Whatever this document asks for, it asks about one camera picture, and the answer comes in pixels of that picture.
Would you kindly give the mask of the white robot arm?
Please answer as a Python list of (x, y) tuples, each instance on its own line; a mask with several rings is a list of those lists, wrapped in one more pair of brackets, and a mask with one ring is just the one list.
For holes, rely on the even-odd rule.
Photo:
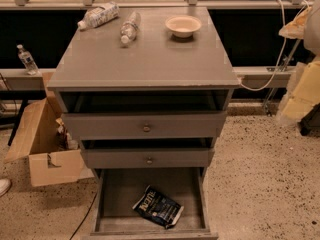
[(320, 0), (315, 0), (282, 27), (279, 35), (302, 40), (304, 48), (315, 55), (311, 62), (296, 65), (279, 104), (278, 122), (291, 125), (300, 122), (320, 104)]

